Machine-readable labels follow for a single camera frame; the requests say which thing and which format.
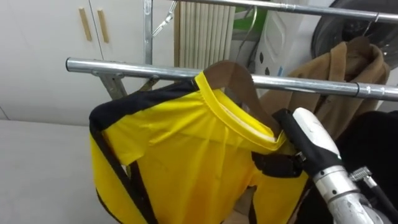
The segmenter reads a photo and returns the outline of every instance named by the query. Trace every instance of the clothes rack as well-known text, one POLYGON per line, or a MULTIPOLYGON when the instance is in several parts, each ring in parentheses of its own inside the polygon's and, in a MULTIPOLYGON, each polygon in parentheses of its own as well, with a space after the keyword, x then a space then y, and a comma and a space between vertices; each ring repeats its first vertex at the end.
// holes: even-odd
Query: clothes rack
MULTIPOLYGON (((144 58, 146 64, 152 64, 152 7, 153 0, 144 1, 144 58)), ((261 0, 178 0, 206 4, 222 4, 229 6, 257 6, 272 11, 291 12, 316 16, 338 16, 351 19, 361 19, 371 22, 388 22, 398 24, 398 14, 369 12, 332 7, 301 6, 266 2, 261 0)), ((171 20, 172 12, 167 19, 171 20)), ((179 80, 191 78, 199 70, 184 68, 153 67, 148 65, 131 65, 118 62, 85 60, 68 58, 67 69, 70 72, 92 73, 98 76, 112 99, 126 96, 127 93, 121 81, 122 77, 159 78, 164 80, 179 80)), ((253 75, 258 88, 278 90, 308 91, 328 95, 344 95, 359 98, 374 98, 379 100, 398 101, 398 88, 367 83, 338 83, 319 80, 304 80, 296 78, 277 78, 253 75)))
POLYGON ((383 12, 368 12, 352 9, 340 9, 319 6, 301 6, 297 4, 276 3, 261 0, 179 0, 185 2, 197 2, 206 4, 222 4, 227 6, 257 6, 261 9, 268 9, 279 12, 291 12, 315 16, 338 16, 351 19, 361 19, 373 22, 388 22, 398 24, 398 14, 383 12))
MULTIPOLYGON (((122 62, 78 58, 68 58, 66 67, 69 72, 90 73, 96 76, 107 76, 110 78, 154 77, 161 80, 183 80, 193 78, 200 73, 200 70, 189 68, 134 65, 122 62)), ((369 83, 331 82, 304 78, 270 77, 263 75, 252 75, 252 77, 257 88, 398 101, 398 88, 393 86, 369 83)))

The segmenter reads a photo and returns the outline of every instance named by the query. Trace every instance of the brown jacket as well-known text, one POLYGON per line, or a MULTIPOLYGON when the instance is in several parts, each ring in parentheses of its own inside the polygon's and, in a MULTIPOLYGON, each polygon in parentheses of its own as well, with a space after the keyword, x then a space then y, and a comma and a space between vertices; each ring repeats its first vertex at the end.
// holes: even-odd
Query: brown jacket
MULTIPOLYGON (((389 72, 380 49, 363 37, 338 44, 330 53, 306 63, 289 77, 386 84, 389 72)), ((294 111, 298 107, 314 112, 333 139, 353 118, 374 110, 377 105, 377 100, 279 90, 268 91, 260 97, 260 102, 268 114, 281 108, 294 111)))

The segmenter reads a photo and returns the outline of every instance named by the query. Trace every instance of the yellow jersey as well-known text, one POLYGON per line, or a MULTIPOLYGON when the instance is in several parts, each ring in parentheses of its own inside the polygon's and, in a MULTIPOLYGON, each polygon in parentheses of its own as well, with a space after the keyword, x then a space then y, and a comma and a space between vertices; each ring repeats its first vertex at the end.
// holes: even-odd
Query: yellow jersey
POLYGON ((307 180, 256 167, 254 155, 293 151, 203 73, 98 106, 90 133, 99 200, 121 223, 219 224, 249 186, 250 224, 287 223, 307 180))

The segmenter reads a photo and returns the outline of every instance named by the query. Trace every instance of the white floor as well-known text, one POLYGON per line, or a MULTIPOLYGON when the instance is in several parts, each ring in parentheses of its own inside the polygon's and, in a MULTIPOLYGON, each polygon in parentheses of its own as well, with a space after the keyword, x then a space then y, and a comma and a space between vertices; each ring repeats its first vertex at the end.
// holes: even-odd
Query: white floor
POLYGON ((96 197, 88 128, 0 121, 0 223, 116 223, 96 197))

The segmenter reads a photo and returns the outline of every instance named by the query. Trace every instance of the coat hanger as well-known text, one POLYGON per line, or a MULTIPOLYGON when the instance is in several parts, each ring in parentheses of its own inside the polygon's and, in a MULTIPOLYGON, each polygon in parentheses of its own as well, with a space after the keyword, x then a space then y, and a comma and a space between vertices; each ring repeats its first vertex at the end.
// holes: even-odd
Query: coat hanger
POLYGON ((280 132, 278 122, 262 108, 249 71, 236 62, 224 60, 206 68, 203 73, 212 90, 229 88, 261 123, 276 135, 280 132))

